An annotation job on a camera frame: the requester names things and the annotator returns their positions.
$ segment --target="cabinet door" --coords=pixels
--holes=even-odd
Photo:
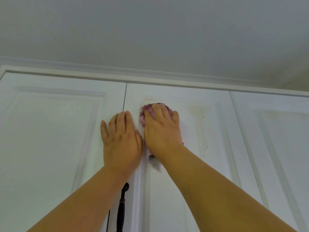
[[[0,231],[28,230],[103,166],[100,121],[122,111],[125,90],[120,82],[4,75]]]
[[[263,204],[309,228],[309,98],[231,92]]]
[[[124,110],[132,113],[141,133],[140,108],[156,102],[179,112],[181,135],[188,149],[261,201],[228,91],[127,84]],[[158,172],[144,155],[129,184],[123,231],[199,231],[164,167]],[[110,232],[116,231],[117,207],[118,203],[110,213]]]

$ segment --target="cloth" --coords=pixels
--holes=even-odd
[[[168,114],[170,115],[170,118],[172,119],[173,117],[173,111],[172,109],[170,109],[167,105],[165,105],[164,103],[157,103],[157,104],[163,104],[166,109],[168,110]],[[148,104],[148,105],[145,105],[143,107],[141,107],[141,113],[140,113],[140,116],[139,116],[139,122],[141,123],[141,125],[145,126],[146,124],[146,120],[145,120],[145,114],[144,114],[144,111],[145,110],[148,110],[149,113],[151,114],[151,116],[153,118],[155,118],[155,112],[152,108],[152,104]],[[149,160],[150,164],[156,168],[156,169],[159,169],[160,168],[160,162],[159,160],[157,160],[157,158],[150,152],[150,150],[148,149],[148,147],[146,147],[146,157],[147,159]]]

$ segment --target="person's right arm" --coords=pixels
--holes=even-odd
[[[201,232],[295,232],[182,145],[177,112],[171,120],[165,106],[153,109],[155,120],[145,111],[146,145],[179,188]]]

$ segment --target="skin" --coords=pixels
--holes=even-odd
[[[182,145],[179,115],[165,106],[145,111],[147,147],[160,160],[186,200],[201,232],[295,232],[241,188]],[[98,232],[125,182],[140,163],[142,138],[131,114],[116,114],[101,124],[104,167],[29,231]]]

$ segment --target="forearm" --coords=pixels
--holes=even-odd
[[[98,232],[126,176],[103,167],[28,232]]]
[[[294,231],[187,148],[174,147],[164,156],[160,161],[200,231]]]

